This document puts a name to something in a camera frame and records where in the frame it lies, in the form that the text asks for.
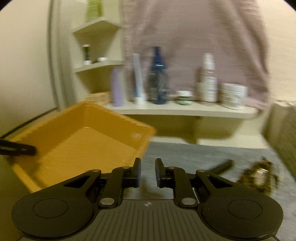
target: green bottle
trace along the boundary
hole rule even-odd
[[[89,0],[86,11],[86,21],[89,22],[102,15],[102,0]]]

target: black tongs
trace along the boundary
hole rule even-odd
[[[35,156],[36,147],[0,139],[0,155],[8,156]]]

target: spray bottle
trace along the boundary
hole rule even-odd
[[[218,87],[215,73],[215,63],[214,57],[210,53],[205,53],[203,56],[203,68],[200,85],[200,100],[204,103],[217,102]]]

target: label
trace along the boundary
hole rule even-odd
[[[244,99],[235,92],[233,93],[232,91],[230,91],[229,93],[223,93],[222,103],[225,106],[231,108],[241,108],[244,106]]]
[[[150,93],[151,93],[151,100],[157,100],[157,82],[156,82],[156,73],[155,72],[150,72],[149,74],[149,79],[150,79]]]
[[[192,101],[190,97],[187,96],[178,96],[177,104],[180,105],[191,105]]]
[[[217,78],[213,76],[203,76],[201,83],[201,100],[205,102],[217,101]]]
[[[149,74],[151,100],[161,101],[168,98],[168,83],[165,70],[152,71]]]

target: white tube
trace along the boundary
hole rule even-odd
[[[136,81],[134,101],[137,105],[143,105],[146,101],[146,95],[144,93],[142,72],[141,72],[141,66],[140,66],[140,55],[138,53],[133,54],[133,68],[135,72],[135,81]]]

